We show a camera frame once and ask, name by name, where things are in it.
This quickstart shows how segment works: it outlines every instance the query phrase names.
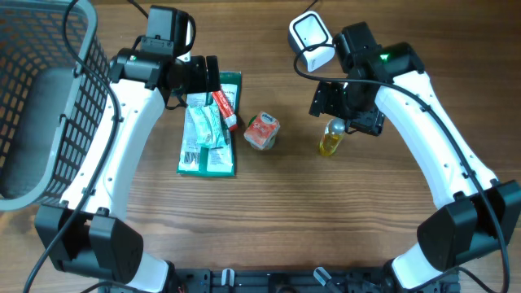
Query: small bottle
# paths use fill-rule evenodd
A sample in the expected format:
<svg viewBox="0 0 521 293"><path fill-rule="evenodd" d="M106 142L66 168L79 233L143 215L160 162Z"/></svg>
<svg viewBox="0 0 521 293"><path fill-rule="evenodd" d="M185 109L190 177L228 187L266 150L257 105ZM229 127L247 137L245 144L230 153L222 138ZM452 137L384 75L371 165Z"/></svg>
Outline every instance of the small bottle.
<svg viewBox="0 0 521 293"><path fill-rule="evenodd" d="M340 118L331 119L326 126L324 136L318 144L318 150L320 155L330 156L336 151L336 147L344 138L345 133L345 121Z"/></svg>

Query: black cable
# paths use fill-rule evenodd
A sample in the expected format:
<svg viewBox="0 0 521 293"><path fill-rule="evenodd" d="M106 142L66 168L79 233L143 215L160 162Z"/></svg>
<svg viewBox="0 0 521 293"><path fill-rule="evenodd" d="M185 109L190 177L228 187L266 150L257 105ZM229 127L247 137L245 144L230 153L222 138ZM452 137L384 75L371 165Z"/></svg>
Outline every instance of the black cable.
<svg viewBox="0 0 521 293"><path fill-rule="evenodd" d="M119 121L120 121L120 104L118 103L116 95L114 94L114 92L112 91L110 86L107 85L107 83L105 82L103 77L98 75L94 70L89 68L83 62L83 60L81 60L81 58L76 54L76 52L74 51L74 49L72 48L71 44L69 43L69 41L67 39L67 33L66 33L67 32L67 28L66 28L66 25L67 25L68 15L71 12L71 10L74 7L74 5L76 5L77 2L78 2L78 0L72 0L68 4L67 9L65 10L65 12L63 14L63 23L62 23L62 32L61 32L62 33L63 42L65 43L65 46L67 47L67 51L81 65L82 69L86 70L92 77L98 79L100 85L103 88L105 88L105 90L107 90L108 94L110 95L112 103L114 104L113 105L114 117L112 118L113 119L112 129L111 129L110 135L108 137L107 145L105 146L105 149L103 150L103 153L101 155L101 158L99 159L98 165L96 166L96 169L93 172L92 178L89 180L89 184L87 185L87 187L83 191L83 196L81 196L80 202L78 203L78 205L74 209L74 212L72 212L72 215L67 219L67 221L65 222L65 224L63 224L62 228L56 234L54 239L50 242L49 246L42 253L42 256L40 256L40 259L34 265L34 268L31 271L31 273L29 274L29 276L27 278L27 282L25 283L24 293L28 293L29 292L29 290L31 289L31 286L32 286L32 284L34 282L34 278L38 274L38 271L42 267L42 265L45 262L46 258L49 256L50 252L56 246L56 244L60 241L60 239L63 237L63 235L65 233L67 233L68 228L71 226L71 224L76 219L77 215L80 213L81 209L85 205L85 202L87 201L89 196L93 194L94 184L98 180L99 174L102 171L102 168L103 168L103 165L105 163L105 160L107 159L108 154L109 154L109 152L111 150L112 144L114 142L114 138L115 138L116 133L117 133L118 124L119 124Z"/></svg>
<svg viewBox="0 0 521 293"><path fill-rule="evenodd" d="M136 288L132 288L130 286L126 286L125 284L120 284L118 282L102 281L102 282L99 282L97 284L94 284L94 285L88 287L87 289L83 290L81 293L89 293L89 292L91 292L95 289L98 289L100 287L103 287L103 286L116 286L116 287L118 287L118 289L129 290L132 292L141 292L140 290L137 290Z"/></svg>
<svg viewBox="0 0 521 293"><path fill-rule="evenodd" d="M148 18L148 13L137 2L134 0L127 0L127 2L134 5L134 7L136 7L145 17Z"/></svg>
<svg viewBox="0 0 521 293"><path fill-rule="evenodd" d="M500 251L501 251L501 262L502 262L502 266L503 266L503 285L501 287L501 293L506 293L508 291L508 289L509 289L509 286L510 286L510 264L509 264L509 260L508 260L508 251L506 250L505 237L503 236L503 230L501 229L501 226L499 224L499 220L497 219L496 213L494 212L494 210L492 208L492 205L490 204L490 202L488 201L487 196L484 193L483 187L478 182L478 179L476 178L474 171L472 170L471 166L469 165L469 162L466 160L466 157L463 154L462 149L459 147L458 143L454 139L453 135L450 133L449 129L447 129L447 126L444 124L444 122L441 120L441 118L438 117L438 115L432 110L432 108L427 103L425 103L417 95L411 93L410 91L408 91L408 90L406 90L406 89L404 89L404 88L402 88L402 87L400 87L398 85L388 84L388 83L384 83L384 82L380 82L380 81L372 81L372 80L357 80L357 79L349 79L349 78L316 77L316 76L312 76L312 75L303 73L301 70L299 70L299 68L297 66L297 62L299 60L299 57L305 51L307 51L307 50L314 50L314 49L316 49L318 47L321 47L321 46L335 48L331 44L316 44L316 45L308 46L308 47L304 48L303 50L301 50L296 55L295 59L293 60L293 68L295 69L295 72L298 75L300 75L301 77L310 79L312 81L339 82L339 83L342 83L342 82L352 82L352 83L363 83L363 84L386 86L388 88L397 90L397 91L401 92L402 94L405 94L406 96L408 96L411 99L413 99L416 103L418 103L420 105L422 110L424 112L428 112L431 115L432 119L434 119L434 121L438 124L438 126L440 126L440 129L443 131L443 133L445 134L445 136L449 140L451 146L456 151L456 154L458 155L458 158L461 160L462 166L465 169L468 177L471 179L472 184L474 184L475 188L477 189L479 196L481 197L481 199L483 200L483 202L485 204L485 207L487 209L488 215L490 216L490 220L492 221L492 223L494 225L496 236L497 236L497 239L499 241L499 248L500 248ZM490 289L488 286L486 286L481 280L479 280L473 273L471 273L470 271L468 271L467 269L462 268L462 267L452 268L452 269L448 270L447 272L443 273L441 276L446 276L447 274L452 273L453 270L461 271L461 272L467 274L479 286L481 286L481 288L483 288L488 293L496 293L495 291Z"/></svg>
<svg viewBox="0 0 521 293"><path fill-rule="evenodd" d="M313 3L311 3L311 5L309 5L308 8L306 8L306 10L304 10L304 12L302 12L302 13L308 12L308 10L311 9L311 7L313 7L313 5L317 4L317 2L318 2L318 0L313 1Z"/></svg>

